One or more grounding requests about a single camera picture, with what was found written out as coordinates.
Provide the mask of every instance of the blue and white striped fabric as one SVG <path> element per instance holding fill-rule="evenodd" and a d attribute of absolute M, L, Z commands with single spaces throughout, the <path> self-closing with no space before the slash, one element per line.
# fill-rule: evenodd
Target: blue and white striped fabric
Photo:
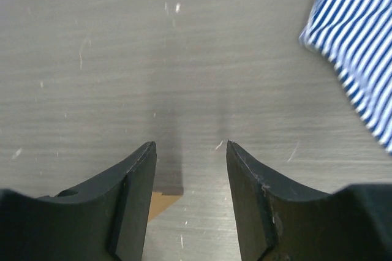
<path fill-rule="evenodd" d="M 316 0 L 300 42 L 334 64 L 356 112 L 392 154 L 392 0 Z"/>

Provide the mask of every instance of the wood grain surface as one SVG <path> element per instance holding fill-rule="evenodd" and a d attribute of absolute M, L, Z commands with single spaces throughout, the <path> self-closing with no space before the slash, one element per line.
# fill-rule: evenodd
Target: wood grain surface
<path fill-rule="evenodd" d="M 0 183 L 55 195 L 143 142 L 145 261 L 238 261 L 225 141 L 317 189 L 391 181 L 330 64 L 298 45 L 312 0 L 0 0 Z"/>

